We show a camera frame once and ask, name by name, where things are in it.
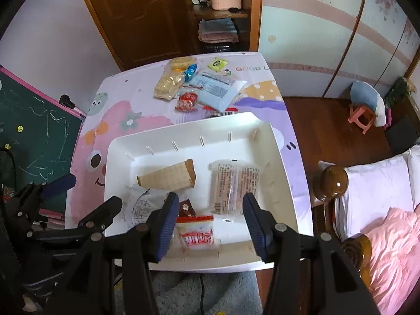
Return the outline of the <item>white printed snack packet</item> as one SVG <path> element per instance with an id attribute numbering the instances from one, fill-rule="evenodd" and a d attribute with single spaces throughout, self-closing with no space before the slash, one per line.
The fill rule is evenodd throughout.
<path id="1" fill-rule="evenodd" d="M 242 216 L 243 197 L 256 195 L 261 168 L 241 160 L 218 160 L 210 164 L 211 208 L 220 216 Z"/>

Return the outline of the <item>white blue wrapper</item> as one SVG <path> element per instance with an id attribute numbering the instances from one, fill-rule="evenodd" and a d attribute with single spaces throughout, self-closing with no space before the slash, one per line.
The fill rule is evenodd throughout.
<path id="1" fill-rule="evenodd" d="M 164 205 L 168 191 L 147 189 L 141 186 L 130 188 L 129 198 L 125 209 L 125 220 L 130 228 L 145 223 L 153 211 Z"/>

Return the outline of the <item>wooden bed post knob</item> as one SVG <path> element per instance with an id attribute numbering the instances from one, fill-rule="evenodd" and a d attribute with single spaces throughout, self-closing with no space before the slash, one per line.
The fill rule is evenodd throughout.
<path id="1" fill-rule="evenodd" d="M 329 165 L 315 177 L 313 192 L 316 199 L 328 202 L 345 194 L 349 178 L 345 169 L 338 165 Z"/>

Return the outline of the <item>brown wooden door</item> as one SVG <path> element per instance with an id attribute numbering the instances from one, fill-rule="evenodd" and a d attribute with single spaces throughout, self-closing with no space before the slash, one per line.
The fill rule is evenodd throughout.
<path id="1" fill-rule="evenodd" d="M 191 0 L 84 0 L 120 70 L 199 53 Z"/>

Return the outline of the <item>stack of folded cloths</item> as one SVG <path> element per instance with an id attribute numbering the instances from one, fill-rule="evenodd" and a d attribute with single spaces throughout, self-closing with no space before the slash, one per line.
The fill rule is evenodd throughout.
<path id="1" fill-rule="evenodd" d="M 236 43 L 238 32 L 230 18 L 199 22 L 199 41 L 204 43 Z"/>

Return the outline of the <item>clear bag yellow puffs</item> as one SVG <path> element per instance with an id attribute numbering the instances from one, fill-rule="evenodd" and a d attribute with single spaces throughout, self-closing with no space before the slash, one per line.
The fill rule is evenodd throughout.
<path id="1" fill-rule="evenodd" d="M 184 71 L 169 70 L 164 72 L 154 87 L 154 97 L 166 101 L 172 100 L 184 84 Z"/>

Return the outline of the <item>pastel wardrobe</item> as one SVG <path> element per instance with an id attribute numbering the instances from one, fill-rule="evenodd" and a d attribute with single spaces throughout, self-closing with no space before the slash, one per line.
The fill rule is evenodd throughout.
<path id="1" fill-rule="evenodd" d="M 262 0 L 258 49 L 285 97 L 340 98 L 356 80 L 385 95 L 419 33 L 397 0 Z"/>

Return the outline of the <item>long cracker pack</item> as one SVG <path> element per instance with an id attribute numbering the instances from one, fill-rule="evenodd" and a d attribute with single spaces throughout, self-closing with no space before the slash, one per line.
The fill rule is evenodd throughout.
<path id="1" fill-rule="evenodd" d="M 159 169 L 144 176 L 138 176 L 137 183 L 146 189 L 165 191 L 193 188 L 196 183 L 193 159 L 187 159 L 181 163 Z"/>

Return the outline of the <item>blue white cushion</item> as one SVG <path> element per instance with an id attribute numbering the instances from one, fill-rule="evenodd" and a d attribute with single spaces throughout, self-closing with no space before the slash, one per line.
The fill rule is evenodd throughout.
<path id="1" fill-rule="evenodd" d="M 351 103 L 358 106 L 366 106 L 373 112 L 376 127 L 386 124 L 386 109 L 381 95 L 367 82 L 355 81 L 350 87 Z"/>

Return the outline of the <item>white red cookies packet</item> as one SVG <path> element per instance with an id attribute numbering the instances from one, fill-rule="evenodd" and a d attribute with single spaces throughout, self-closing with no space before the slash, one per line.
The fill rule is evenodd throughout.
<path id="1" fill-rule="evenodd" d="M 214 217 L 178 217 L 177 234 L 187 250 L 212 250 L 214 248 Z"/>

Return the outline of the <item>wooden shelf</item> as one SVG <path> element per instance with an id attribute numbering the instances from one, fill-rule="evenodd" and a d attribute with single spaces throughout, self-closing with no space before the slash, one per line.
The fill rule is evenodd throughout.
<path id="1" fill-rule="evenodd" d="M 216 11 L 211 0 L 189 0 L 193 15 L 193 30 L 200 53 L 220 53 L 237 51 L 258 51 L 261 30 L 262 0 L 241 0 L 241 9 Z M 238 32 L 236 43 L 204 43 L 199 41 L 199 22 L 204 20 L 230 18 Z"/>

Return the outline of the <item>yellow snack bag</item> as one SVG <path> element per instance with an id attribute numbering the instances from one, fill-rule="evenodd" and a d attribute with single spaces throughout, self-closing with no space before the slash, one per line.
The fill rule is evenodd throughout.
<path id="1" fill-rule="evenodd" d="M 184 56 L 173 58 L 169 61 L 169 67 L 173 71 L 184 72 L 191 65 L 196 65 L 197 60 L 194 56 Z"/>

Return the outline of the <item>dark red chocolate packet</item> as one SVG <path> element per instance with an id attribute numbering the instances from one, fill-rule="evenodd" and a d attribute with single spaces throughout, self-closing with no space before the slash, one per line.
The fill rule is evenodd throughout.
<path id="1" fill-rule="evenodd" d="M 195 216 L 196 216 L 196 212 L 189 199 L 179 203 L 179 217 L 189 218 L 189 217 L 195 217 Z"/>

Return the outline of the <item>green yellow small packet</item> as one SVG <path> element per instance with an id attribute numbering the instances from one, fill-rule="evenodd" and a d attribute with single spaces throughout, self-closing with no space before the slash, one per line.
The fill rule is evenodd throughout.
<path id="1" fill-rule="evenodd" d="M 211 61 L 211 63 L 209 63 L 207 67 L 210 70 L 213 70 L 214 72 L 219 72 L 222 69 L 224 69 L 228 63 L 229 62 L 227 60 L 224 60 L 222 58 L 214 58 L 214 60 Z"/>

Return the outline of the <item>dark snack with barcode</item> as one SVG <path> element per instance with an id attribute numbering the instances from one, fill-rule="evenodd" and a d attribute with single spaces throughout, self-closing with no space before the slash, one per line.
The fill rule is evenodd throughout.
<path id="1" fill-rule="evenodd" d="M 223 112 L 220 112 L 209 106 L 205 106 L 203 110 L 205 118 L 221 117 L 238 113 L 238 109 L 235 107 L 228 107 Z"/>

